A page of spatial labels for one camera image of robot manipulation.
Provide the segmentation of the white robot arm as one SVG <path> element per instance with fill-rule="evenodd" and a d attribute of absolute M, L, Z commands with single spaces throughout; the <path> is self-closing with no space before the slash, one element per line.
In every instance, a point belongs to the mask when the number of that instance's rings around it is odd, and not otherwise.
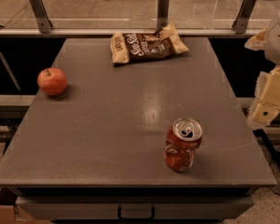
<path fill-rule="evenodd" d="M 265 59 L 275 64 L 269 73 L 259 73 L 255 98 L 247 115 L 247 124 L 252 129 L 260 129 L 270 125 L 280 113 L 280 12 L 268 27 L 249 38 L 245 47 L 263 50 Z"/>

